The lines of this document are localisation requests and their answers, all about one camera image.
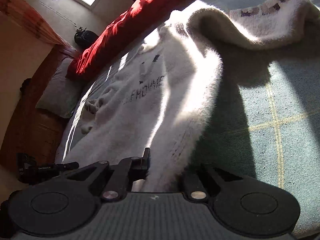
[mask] white wall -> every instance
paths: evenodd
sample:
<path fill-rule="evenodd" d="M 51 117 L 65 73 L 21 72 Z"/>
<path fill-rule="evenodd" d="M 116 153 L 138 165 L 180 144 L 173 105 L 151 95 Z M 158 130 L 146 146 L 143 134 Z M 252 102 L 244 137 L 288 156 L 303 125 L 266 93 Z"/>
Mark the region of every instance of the white wall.
<path fill-rule="evenodd" d="M 99 0 L 88 9 L 75 0 L 25 0 L 71 46 L 78 49 L 74 35 L 78 27 L 100 35 L 120 14 L 130 8 L 132 0 Z"/>
<path fill-rule="evenodd" d="M 23 81 L 31 78 L 53 45 L 38 40 L 0 12 L 0 147 Z"/>

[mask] silver bolt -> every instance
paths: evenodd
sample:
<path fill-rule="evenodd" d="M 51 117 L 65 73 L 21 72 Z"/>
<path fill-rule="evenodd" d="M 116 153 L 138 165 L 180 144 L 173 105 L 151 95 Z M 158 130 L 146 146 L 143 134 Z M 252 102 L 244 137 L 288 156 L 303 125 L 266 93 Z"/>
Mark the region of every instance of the silver bolt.
<path fill-rule="evenodd" d="M 204 199 L 207 196 L 203 191 L 194 191 L 191 193 L 191 197 L 194 199 Z"/>
<path fill-rule="evenodd" d="M 118 195 L 119 194 L 117 192 L 112 191 L 112 190 L 106 191 L 103 193 L 103 197 L 106 199 L 114 199 L 114 198 L 118 197 Z"/>

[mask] wooden furniture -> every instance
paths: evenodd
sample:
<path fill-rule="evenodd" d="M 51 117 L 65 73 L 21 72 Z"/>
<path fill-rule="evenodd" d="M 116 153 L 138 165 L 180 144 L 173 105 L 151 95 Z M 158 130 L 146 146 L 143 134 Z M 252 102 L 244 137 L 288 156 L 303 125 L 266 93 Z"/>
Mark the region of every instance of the wooden furniture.
<path fill-rule="evenodd" d="M 35 106 L 59 63 L 65 57 L 77 56 L 75 49 L 55 45 L 33 75 L 15 108 L 1 146 L 0 165 L 9 171 L 17 173 L 18 152 L 35 157 L 39 164 L 54 162 L 68 119 Z"/>

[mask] gray pillow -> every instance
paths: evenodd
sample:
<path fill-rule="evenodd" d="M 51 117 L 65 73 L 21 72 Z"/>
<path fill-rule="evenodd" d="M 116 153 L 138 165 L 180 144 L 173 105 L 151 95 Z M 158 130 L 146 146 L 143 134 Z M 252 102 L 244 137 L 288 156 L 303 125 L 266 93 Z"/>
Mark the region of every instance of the gray pillow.
<path fill-rule="evenodd" d="M 72 59 L 68 57 L 61 61 L 36 108 L 46 109 L 62 118 L 72 116 L 82 91 L 82 84 L 66 78 L 71 62 Z"/>

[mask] red fabric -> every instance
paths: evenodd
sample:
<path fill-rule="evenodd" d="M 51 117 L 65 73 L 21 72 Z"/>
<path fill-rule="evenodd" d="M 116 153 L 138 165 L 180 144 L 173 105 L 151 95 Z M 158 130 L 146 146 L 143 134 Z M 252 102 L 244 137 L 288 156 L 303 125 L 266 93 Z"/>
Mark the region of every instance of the red fabric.
<path fill-rule="evenodd" d="M 136 0 L 86 49 L 79 59 L 73 60 L 67 77 L 89 81 L 120 53 L 130 42 L 151 25 L 160 21 L 184 0 Z"/>

